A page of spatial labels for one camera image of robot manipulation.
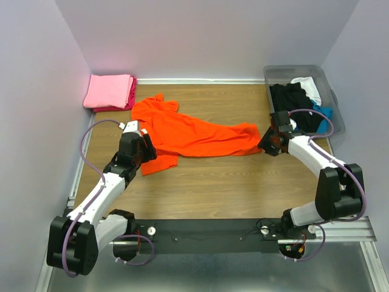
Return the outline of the orange t shirt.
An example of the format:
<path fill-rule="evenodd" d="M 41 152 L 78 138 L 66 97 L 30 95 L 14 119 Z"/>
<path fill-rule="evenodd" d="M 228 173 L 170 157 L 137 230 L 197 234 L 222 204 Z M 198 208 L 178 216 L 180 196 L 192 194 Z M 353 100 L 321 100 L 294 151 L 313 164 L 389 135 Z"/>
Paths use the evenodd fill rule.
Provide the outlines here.
<path fill-rule="evenodd" d="M 179 156 L 209 158 L 259 153 L 261 140 L 256 125 L 218 125 L 178 112 L 177 101 L 164 101 L 162 94 L 135 103 L 133 120 L 146 129 L 157 158 L 141 166 L 143 176 L 178 165 Z"/>

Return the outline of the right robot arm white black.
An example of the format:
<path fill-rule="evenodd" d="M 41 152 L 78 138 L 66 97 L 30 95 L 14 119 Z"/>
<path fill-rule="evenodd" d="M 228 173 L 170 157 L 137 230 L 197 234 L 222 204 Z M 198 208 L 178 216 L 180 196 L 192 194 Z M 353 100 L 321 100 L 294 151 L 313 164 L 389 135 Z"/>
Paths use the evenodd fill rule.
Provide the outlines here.
<path fill-rule="evenodd" d="M 284 211 L 280 232 L 294 238 L 302 226 L 328 221 L 354 221 L 363 216 L 367 198 L 363 173 L 357 164 L 347 164 L 319 147 L 312 137 L 269 127 L 258 147 L 266 154 L 288 153 L 318 178 L 314 201 Z"/>

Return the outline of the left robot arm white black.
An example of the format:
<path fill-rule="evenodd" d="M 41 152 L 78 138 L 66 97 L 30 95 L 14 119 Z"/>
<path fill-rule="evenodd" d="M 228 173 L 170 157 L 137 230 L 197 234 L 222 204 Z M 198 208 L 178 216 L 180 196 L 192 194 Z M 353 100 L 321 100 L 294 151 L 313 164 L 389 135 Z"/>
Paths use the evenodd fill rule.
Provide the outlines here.
<path fill-rule="evenodd" d="M 63 269 L 69 277 L 86 276 L 92 271 L 99 252 L 114 239 L 145 240 L 136 231 L 132 213 L 115 210 L 106 218 L 103 215 L 126 190 L 140 166 L 156 157 L 146 130 L 123 133 L 118 152 L 103 169 L 92 192 L 68 215 L 57 216 L 51 222 L 47 264 Z"/>

